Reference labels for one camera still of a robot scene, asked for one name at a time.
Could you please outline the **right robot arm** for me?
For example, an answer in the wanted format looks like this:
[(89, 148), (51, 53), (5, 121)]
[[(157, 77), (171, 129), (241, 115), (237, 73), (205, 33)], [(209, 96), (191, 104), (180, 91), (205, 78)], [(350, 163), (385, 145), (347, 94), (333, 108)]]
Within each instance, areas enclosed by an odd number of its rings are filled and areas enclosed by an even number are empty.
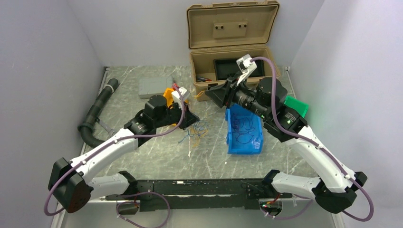
[(308, 178), (271, 170), (262, 180), (265, 193), (291, 193), (313, 199), (334, 214), (352, 206), (356, 191), (365, 184), (367, 176), (345, 167), (325, 151), (304, 117), (284, 104), (287, 90), (279, 80), (265, 77), (255, 89), (237, 81), (230, 77), (224, 84), (208, 88), (205, 94), (220, 108), (239, 105), (261, 118), (263, 127), (273, 137), (297, 151), (318, 174)]

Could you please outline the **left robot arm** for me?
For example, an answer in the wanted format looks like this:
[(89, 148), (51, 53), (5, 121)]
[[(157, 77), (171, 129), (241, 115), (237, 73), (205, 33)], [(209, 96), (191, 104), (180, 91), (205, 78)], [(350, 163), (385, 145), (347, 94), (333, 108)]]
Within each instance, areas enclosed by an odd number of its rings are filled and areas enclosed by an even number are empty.
[(134, 188), (134, 177), (125, 171), (101, 178), (96, 175), (105, 166), (138, 149), (151, 138), (167, 134), (157, 134), (157, 128), (173, 124), (184, 130), (199, 120), (188, 107), (189, 92), (173, 91), (171, 95), (171, 105), (167, 104), (167, 99), (162, 95), (152, 96), (145, 103), (144, 109), (114, 136), (90, 152), (69, 161), (60, 158), (53, 164), (48, 190), (64, 210), (74, 213), (94, 198), (120, 195)]

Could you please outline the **black toolbox tray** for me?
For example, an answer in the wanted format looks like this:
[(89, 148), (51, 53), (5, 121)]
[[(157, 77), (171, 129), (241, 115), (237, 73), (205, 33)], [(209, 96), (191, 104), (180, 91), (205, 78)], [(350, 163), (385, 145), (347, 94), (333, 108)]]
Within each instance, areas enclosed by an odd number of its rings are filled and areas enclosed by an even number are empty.
[[(226, 80), (228, 77), (232, 77), (240, 73), (240, 69), (236, 63), (236, 58), (227, 59), (215, 59), (213, 61), (216, 80)], [(249, 76), (252, 77), (262, 77), (265, 76), (264, 64), (262, 60), (257, 60), (257, 69)]]

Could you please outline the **orange plastic bin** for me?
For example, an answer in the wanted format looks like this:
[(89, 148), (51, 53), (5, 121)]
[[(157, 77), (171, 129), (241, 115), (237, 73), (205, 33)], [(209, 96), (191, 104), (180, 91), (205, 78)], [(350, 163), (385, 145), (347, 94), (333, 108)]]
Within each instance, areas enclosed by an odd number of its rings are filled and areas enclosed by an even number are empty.
[(179, 93), (172, 88), (167, 88), (165, 90), (163, 96), (166, 98), (168, 106), (178, 103), (179, 107), (182, 109), (182, 105), (188, 102), (187, 99), (190, 96), (190, 92), (184, 87), (179, 87), (179, 92), (182, 95), (182, 98), (180, 98)]

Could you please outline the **grey plastic case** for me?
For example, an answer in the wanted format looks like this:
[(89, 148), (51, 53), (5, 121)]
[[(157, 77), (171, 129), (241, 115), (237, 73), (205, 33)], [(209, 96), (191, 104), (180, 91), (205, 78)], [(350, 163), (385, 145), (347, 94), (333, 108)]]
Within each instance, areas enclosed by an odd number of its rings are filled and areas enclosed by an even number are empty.
[(166, 88), (173, 85), (172, 76), (144, 77), (139, 81), (138, 96), (140, 99), (151, 98), (153, 95), (163, 95)]

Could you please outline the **blue plastic bin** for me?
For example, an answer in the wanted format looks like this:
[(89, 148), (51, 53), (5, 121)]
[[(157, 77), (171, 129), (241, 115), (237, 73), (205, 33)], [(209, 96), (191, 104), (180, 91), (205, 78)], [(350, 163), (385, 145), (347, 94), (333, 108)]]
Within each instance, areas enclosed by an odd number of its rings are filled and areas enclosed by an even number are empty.
[(259, 116), (233, 104), (226, 109), (225, 120), (228, 123), (228, 154), (255, 155), (262, 152), (264, 137)]

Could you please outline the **tan plastic toolbox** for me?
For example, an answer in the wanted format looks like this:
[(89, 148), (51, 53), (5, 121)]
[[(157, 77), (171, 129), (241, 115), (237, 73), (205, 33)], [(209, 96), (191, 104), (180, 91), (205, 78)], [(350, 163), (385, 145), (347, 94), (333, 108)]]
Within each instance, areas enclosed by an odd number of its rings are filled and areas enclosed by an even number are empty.
[[(194, 4), (187, 11), (188, 47), (192, 80), (197, 101), (207, 101), (209, 86), (221, 85), (216, 80), (213, 61), (251, 57), (274, 57), (267, 46), (280, 3), (276, 0)], [(196, 77), (212, 79), (196, 82)]]

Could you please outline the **silver wrench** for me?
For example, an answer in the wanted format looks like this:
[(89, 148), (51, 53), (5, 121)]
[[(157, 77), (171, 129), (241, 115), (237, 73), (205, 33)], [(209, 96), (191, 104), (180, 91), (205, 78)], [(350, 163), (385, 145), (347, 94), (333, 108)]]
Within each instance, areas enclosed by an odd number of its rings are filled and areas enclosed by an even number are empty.
[(101, 121), (98, 117), (96, 118), (96, 122), (108, 133), (109, 137), (112, 137), (116, 134), (116, 130), (109, 127), (106, 123)]

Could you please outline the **green plastic bin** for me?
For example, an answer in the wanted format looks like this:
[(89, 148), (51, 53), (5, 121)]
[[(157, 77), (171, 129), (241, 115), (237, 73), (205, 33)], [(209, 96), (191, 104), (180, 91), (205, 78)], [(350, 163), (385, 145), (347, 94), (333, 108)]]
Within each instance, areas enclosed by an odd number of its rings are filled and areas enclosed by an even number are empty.
[(302, 117), (306, 117), (306, 114), (309, 110), (309, 105), (297, 100), (296, 98), (287, 95), (284, 104), (290, 108), (296, 110)]

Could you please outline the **red handled screwdriver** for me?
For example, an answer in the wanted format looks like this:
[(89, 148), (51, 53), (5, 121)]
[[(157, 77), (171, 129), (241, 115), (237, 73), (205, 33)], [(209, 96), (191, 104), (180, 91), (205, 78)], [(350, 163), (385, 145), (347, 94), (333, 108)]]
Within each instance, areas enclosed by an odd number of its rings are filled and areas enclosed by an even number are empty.
[(210, 81), (212, 81), (212, 79), (199, 77), (199, 76), (196, 77), (196, 82), (210, 82)]

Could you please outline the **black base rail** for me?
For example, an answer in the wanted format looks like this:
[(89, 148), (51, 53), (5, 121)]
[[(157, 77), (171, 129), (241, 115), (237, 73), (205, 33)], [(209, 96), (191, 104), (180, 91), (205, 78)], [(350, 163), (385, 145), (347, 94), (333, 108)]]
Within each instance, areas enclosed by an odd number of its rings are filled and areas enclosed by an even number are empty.
[(136, 180), (124, 193), (107, 195), (106, 200), (136, 200), (141, 212), (160, 209), (259, 209), (258, 203), (292, 197), (277, 193), (262, 178)]

